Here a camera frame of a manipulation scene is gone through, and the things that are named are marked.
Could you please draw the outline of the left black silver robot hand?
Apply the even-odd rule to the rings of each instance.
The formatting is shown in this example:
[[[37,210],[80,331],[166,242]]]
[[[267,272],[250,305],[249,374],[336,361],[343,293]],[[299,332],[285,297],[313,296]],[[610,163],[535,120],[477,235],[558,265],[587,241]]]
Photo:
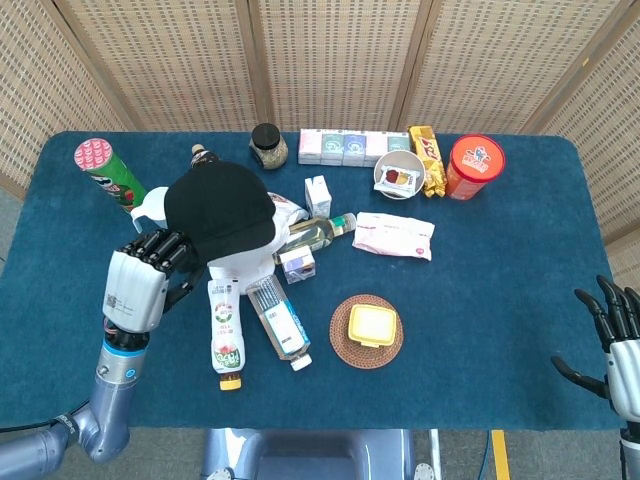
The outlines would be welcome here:
[[[116,249],[103,297],[108,335],[148,333],[189,295],[204,273],[192,242],[180,231],[143,232]]]

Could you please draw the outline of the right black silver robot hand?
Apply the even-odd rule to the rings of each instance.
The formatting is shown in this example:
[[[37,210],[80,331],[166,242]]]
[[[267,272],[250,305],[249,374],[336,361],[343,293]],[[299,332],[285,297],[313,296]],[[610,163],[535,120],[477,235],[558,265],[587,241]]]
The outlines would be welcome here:
[[[586,306],[605,356],[603,380],[571,368],[561,357],[551,363],[566,380],[609,402],[610,407],[632,429],[639,427],[639,293],[621,288],[603,275],[596,282],[605,303],[582,289],[575,296]]]

